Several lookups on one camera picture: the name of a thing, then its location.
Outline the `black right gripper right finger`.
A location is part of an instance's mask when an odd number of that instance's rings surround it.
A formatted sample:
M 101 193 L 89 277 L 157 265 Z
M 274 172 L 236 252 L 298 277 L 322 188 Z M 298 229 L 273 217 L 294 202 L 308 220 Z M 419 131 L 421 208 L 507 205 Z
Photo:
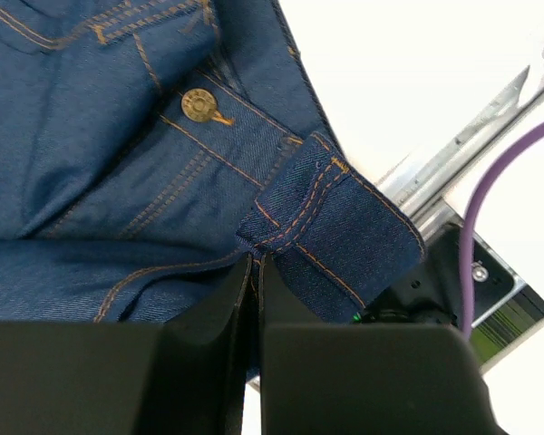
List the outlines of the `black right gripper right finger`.
M 470 346 L 434 324 L 329 324 L 259 272 L 266 434 L 498 434 Z

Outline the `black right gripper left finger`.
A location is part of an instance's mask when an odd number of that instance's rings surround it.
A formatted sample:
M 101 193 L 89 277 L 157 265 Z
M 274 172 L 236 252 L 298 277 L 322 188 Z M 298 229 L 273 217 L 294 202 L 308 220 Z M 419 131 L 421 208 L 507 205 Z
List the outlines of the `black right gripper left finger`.
M 165 324 L 0 322 L 0 434 L 240 433 L 251 268 Z

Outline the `dark blue denim trousers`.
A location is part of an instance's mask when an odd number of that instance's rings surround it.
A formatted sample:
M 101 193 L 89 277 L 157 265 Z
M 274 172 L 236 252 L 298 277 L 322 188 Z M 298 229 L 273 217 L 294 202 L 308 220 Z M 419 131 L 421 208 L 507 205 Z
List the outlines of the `dark blue denim trousers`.
M 244 255 L 350 322 L 425 256 L 275 1 L 0 1 L 0 321 L 164 323 Z

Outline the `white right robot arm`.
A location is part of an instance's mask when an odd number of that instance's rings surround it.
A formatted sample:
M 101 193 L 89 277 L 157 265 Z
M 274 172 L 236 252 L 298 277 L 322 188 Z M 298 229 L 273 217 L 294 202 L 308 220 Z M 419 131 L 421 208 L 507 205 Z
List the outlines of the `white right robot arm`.
M 0 241 L 0 434 L 497 434 L 459 299 L 383 253 Z

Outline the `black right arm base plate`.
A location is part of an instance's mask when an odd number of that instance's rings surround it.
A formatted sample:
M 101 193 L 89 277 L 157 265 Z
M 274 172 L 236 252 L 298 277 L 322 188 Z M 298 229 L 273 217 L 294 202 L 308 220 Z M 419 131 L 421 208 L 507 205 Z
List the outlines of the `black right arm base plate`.
M 442 247 L 434 257 L 441 272 L 441 288 L 446 304 L 461 325 L 461 284 L 459 238 L 462 219 L 449 217 L 440 227 Z M 488 372 L 514 349 L 544 326 L 544 299 L 486 241 L 474 237 L 475 308 L 470 344 L 483 373 Z

